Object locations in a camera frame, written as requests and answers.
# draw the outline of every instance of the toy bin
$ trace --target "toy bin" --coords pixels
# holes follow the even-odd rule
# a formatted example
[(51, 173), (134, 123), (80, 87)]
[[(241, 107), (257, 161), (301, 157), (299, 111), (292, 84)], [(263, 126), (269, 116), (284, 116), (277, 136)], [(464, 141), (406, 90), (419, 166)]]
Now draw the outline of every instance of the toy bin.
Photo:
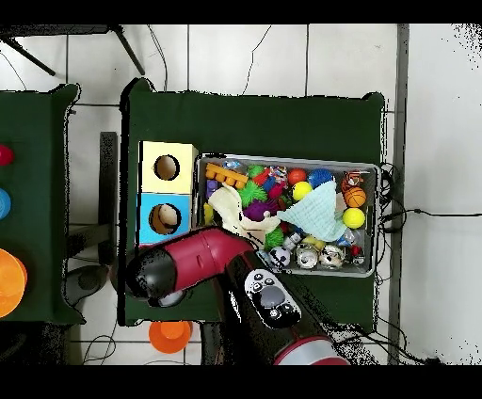
[(313, 269), (301, 269), (297, 265), (296, 257), (291, 257), (291, 262), (284, 269), (288, 273), (314, 276), (339, 276), (351, 278), (366, 278), (374, 271), (377, 264), (378, 245), (378, 193), (381, 185), (380, 169), (376, 165), (357, 164), (348, 162), (316, 161), (308, 159), (272, 158), (247, 155), (226, 155), (226, 158), (215, 157), (213, 154), (200, 154), (196, 160), (196, 179), (199, 183), (198, 191), (193, 198), (193, 226), (201, 226), (203, 221), (203, 204), (207, 202), (206, 192), (206, 165), (208, 163), (218, 166), (224, 160), (237, 160), (245, 166), (261, 165), (264, 167), (280, 166), (292, 168), (303, 168), (307, 173), (311, 170), (324, 168), (328, 169), (336, 181), (336, 192), (341, 192), (341, 182), (345, 172), (358, 170), (362, 173), (363, 182), (361, 188), (366, 194), (366, 202), (360, 208), (365, 214), (365, 222), (358, 229), (362, 231), (360, 246), (363, 248), (364, 261), (362, 264), (346, 264), (340, 269), (330, 269), (318, 263)]

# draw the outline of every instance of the orange cup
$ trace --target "orange cup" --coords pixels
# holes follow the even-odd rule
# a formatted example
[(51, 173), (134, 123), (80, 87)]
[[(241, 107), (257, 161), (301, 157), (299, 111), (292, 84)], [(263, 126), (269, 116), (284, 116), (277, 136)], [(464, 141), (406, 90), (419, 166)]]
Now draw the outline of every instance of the orange cup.
[(0, 249), (0, 317), (17, 308), (24, 296), (26, 279), (24, 264)]
[(183, 350), (192, 335), (192, 322), (152, 322), (149, 327), (149, 341), (162, 353), (176, 353)]

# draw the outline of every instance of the wooden block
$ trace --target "wooden block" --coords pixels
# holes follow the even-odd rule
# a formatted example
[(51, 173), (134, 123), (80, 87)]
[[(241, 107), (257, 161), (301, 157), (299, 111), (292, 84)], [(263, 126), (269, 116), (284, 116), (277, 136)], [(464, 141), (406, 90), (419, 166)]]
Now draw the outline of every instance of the wooden block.
[(192, 193), (198, 151), (191, 144), (141, 141), (139, 155), (141, 153), (143, 193)]
[[(143, 246), (162, 243), (163, 241), (170, 240), (180, 234), (189, 232), (191, 229), (191, 203), (191, 196), (184, 194), (142, 193), (140, 195), (139, 245)], [(158, 205), (164, 204), (174, 206), (180, 213), (181, 221), (179, 227), (174, 233), (158, 233), (151, 227), (150, 218), (152, 217), (153, 209), (156, 212), (159, 212)]]
[(248, 176), (233, 172), (218, 165), (207, 164), (206, 165), (206, 178), (215, 179), (218, 182), (226, 183), (227, 185), (234, 185), (235, 188), (241, 189), (248, 181)]

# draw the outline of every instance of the green table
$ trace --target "green table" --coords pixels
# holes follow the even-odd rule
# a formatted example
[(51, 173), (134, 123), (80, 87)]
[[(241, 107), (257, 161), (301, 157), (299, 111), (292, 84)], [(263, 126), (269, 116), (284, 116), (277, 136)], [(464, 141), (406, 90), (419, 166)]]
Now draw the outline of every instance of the green table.
[(49, 93), (0, 91), (0, 143), (15, 160), (0, 167), (0, 187), (12, 201), (0, 220), (0, 248), (25, 265), (28, 273), (20, 305), (1, 321), (83, 323), (62, 297), (67, 240), (64, 172), (66, 110), (77, 85)]
[[(140, 140), (190, 143), (199, 152), (379, 164), (383, 105), (378, 93), (363, 99), (157, 93), (146, 79), (135, 79), (122, 93), (121, 102), (122, 142), (128, 142), (126, 226), (121, 226), (126, 228), (127, 252), (133, 251), (135, 242)], [(126, 155), (127, 151), (122, 152), (121, 158)], [(304, 284), (338, 323), (373, 329), (373, 275), (365, 279), (287, 275), (282, 279), (294, 290)], [(150, 308), (126, 297), (125, 318), (128, 324), (136, 319), (219, 320), (210, 281), (167, 309)]]

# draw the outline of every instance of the shape sorter cube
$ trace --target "shape sorter cube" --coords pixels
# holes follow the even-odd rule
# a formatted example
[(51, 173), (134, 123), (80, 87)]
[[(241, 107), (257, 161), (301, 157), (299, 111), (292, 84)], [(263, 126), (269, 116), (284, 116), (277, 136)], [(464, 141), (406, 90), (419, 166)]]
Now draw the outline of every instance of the shape sorter cube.
[[(191, 229), (193, 172), (197, 155), (198, 151), (191, 144), (139, 142), (141, 246), (161, 243)], [(181, 218), (179, 220), (172, 211), (178, 227), (170, 233), (160, 232), (165, 230), (162, 228), (166, 220), (159, 216), (162, 214), (159, 206), (165, 204)], [(157, 223), (161, 223), (161, 230), (155, 227), (155, 217)]]

